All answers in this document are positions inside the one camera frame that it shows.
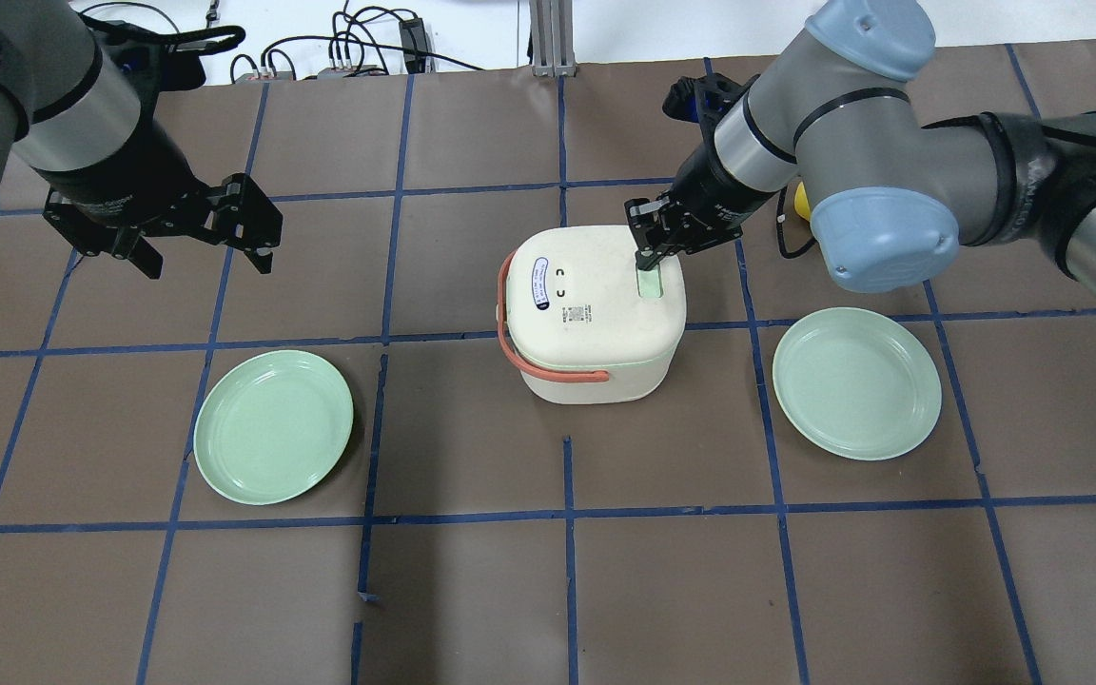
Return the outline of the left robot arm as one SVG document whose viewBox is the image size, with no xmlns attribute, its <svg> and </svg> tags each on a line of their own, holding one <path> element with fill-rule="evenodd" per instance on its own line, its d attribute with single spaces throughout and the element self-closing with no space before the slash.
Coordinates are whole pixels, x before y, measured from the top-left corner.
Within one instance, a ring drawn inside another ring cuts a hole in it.
<svg viewBox="0 0 1096 685">
<path fill-rule="evenodd" d="M 156 237 L 227 246 L 269 274 L 279 209 L 244 173 L 201 182 L 155 119 L 162 91 L 195 89 L 199 58 L 244 38 L 238 26 L 161 34 L 62 1 L 0 1 L 0 184 L 16 156 L 49 184 L 45 220 L 75 251 L 151 279 L 164 269 Z"/>
</svg>

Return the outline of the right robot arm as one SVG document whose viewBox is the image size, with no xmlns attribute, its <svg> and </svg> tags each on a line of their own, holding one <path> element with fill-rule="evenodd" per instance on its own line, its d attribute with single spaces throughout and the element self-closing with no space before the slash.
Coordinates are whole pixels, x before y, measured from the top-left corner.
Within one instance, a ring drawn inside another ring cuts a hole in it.
<svg viewBox="0 0 1096 685">
<path fill-rule="evenodd" d="M 914 1 L 827 1 L 747 83 L 680 79 L 664 112 L 696 122 L 703 140 L 657 199 L 627 201 L 636 269 L 739 238 L 800 181 L 845 290 L 900 289 L 963 246 L 1032 239 L 1096 296 L 1096 111 L 920 125 L 905 87 L 934 52 Z"/>
</svg>

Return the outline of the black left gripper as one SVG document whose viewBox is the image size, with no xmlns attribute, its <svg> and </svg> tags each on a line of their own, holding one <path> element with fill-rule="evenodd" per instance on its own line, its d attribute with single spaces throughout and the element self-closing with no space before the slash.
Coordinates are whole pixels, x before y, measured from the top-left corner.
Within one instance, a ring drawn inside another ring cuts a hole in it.
<svg viewBox="0 0 1096 685">
<path fill-rule="evenodd" d="M 284 221 L 269 195 L 243 173 L 225 178 L 220 186 L 189 191 L 138 222 L 96 222 L 56 190 L 49 192 L 43 216 L 84 256 L 107 253 L 129 262 L 148 279 L 161 277 L 164 256 L 146 237 L 191 237 L 208 246 L 232 247 L 266 276 Z"/>
</svg>

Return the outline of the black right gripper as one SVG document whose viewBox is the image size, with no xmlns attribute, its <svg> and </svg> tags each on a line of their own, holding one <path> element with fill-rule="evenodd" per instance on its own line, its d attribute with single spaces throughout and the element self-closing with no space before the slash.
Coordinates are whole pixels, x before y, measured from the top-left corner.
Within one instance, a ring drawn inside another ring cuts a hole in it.
<svg viewBox="0 0 1096 685">
<path fill-rule="evenodd" d="M 753 189 L 700 192 L 699 195 L 661 192 L 657 199 L 626 201 L 626 222 L 636 243 L 636 269 L 651 272 L 666 256 L 687 255 L 733 242 L 743 222 L 756 212 Z"/>
</svg>

